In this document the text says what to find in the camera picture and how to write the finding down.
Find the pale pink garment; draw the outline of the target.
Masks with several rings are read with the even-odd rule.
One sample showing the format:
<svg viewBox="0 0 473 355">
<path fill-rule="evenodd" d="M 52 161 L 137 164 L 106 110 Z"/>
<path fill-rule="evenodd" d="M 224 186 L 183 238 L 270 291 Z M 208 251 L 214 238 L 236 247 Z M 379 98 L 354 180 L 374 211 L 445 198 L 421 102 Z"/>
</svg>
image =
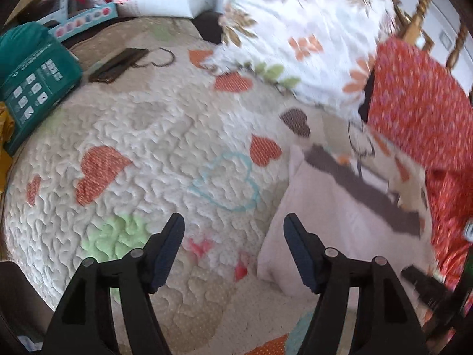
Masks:
<svg viewBox="0 0 473 355">
<path fill-rule="evenodd" d="M 257 260 L 257 275 L 288 296 L 309 296 L 283 233 L 295 214 L 305 229 L 349 258 L 384 256 L 394 271 L 409 265 L 429 270 L 430 216 L 423 177 L 400 159 L 387 163 L 388 177 L 361 161 L 314 145 L 290 149 L 289 186 L 269 227 Z"/>
</svg>

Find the red floral pillow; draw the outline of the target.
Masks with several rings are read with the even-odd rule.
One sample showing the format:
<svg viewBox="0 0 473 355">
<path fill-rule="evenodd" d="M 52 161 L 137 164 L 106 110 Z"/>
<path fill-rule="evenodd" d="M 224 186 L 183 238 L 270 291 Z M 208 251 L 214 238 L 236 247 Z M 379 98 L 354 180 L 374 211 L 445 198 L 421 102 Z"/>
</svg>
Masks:
<svg viewBox="0 0 473 355">
<path fill-rule="evenodd" d="M 378 46 L 361 119 L 425 168 L 438 270 L 458 284 L 471 243 L 472 105 L 458 81 L 416 46 L 390 38 Z"/>
</svg>

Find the heart pattern quilt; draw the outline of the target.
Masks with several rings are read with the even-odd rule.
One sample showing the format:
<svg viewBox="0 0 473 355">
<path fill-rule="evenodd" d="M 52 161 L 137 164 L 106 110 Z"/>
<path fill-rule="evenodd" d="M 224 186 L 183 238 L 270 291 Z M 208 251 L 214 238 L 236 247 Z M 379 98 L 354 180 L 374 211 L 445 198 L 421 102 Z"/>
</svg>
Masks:
<svg viewBox="0 0 473 355">
<path fill-rule="evenodd" d="M 424 170 L 356 121 L 246 73 L 207 73 L 200 61 L 213 44 L 187 20 L 118 23 L 72 52 L 91 71 L 127 47 L 152 51 L 139 64 L 169 61 L 158 47 L 176 61 L 83 83 L 22 145 L 1 218 L 10 259 L 55 308 L 84 259 L 119 259 L 178 212 L 184 239 L 151 297 L 171 351 L 295 353 L 317 298 L 288 296 L 257 275 L 291 147 L 318 145 L 383 177 L 400 159 L 422 175 L 427 200 Z"/>
</svg>

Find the yellow cloth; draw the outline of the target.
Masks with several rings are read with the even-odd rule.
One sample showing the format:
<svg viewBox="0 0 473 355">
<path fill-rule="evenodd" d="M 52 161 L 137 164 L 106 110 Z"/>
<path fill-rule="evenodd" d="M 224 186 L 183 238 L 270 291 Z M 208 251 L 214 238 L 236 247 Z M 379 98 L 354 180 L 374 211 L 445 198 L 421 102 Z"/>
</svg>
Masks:
<svg viewBox="0 0 473 355">
<path fill-rule="evenodd" d="M 4 102 L 0 104 L 0 194 L 7 186 L 7 174 L 13 163 L 13 159 L 5 150 L 5 144 L 9 143 L 14 133 L 14 119 L 10 115 Z"/>
</svg>

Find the teal box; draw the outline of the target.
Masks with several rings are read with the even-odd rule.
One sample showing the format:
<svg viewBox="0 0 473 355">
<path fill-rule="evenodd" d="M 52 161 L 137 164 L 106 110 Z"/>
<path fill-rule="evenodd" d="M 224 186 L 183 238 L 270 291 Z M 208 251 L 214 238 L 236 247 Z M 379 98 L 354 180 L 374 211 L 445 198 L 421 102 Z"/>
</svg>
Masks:
<svg viewBox="0 0 473 355">
<path fill-rule="evenodd" d="M 14 120 L 12 137 L 4 144 L 9 155 L 81 79 L 79 61 L 48 28 L 29 22 L 1 35 L 1 101 Z"/>
</svg>

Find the white floral pillow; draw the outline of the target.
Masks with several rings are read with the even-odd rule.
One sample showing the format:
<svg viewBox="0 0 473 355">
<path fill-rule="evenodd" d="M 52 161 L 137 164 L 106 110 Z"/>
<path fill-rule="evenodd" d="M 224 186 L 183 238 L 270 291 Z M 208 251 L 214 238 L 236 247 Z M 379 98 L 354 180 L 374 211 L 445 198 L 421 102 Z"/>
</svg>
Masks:
<svg viewBox="0 0 473 355">
<path fill-rule="evenodd" d="M 203 66 L 216 75 L 248 69 L 356 120 L 394 21 L 392 0 L 224 0 L 221 43 Z"/>
</svg>

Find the pastel paint box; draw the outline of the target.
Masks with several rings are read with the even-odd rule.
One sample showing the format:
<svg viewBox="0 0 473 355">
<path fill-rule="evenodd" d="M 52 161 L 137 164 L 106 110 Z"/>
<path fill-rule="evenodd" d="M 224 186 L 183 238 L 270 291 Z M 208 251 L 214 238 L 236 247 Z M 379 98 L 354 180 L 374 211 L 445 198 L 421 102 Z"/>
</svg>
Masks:
<svg viewBox="0 0 473 355">
<path fill-rule="evenodd" d="M 40 34 L 47 32 L 52 38 L 63 43 L 71 37 L 117 17 L 116 4 L 110 2 L 84 10 L 71 18 L 67 17 L 67 10 L 56 10 L 38 20 L 33 28 L 35 32 Z"/>
</svg>

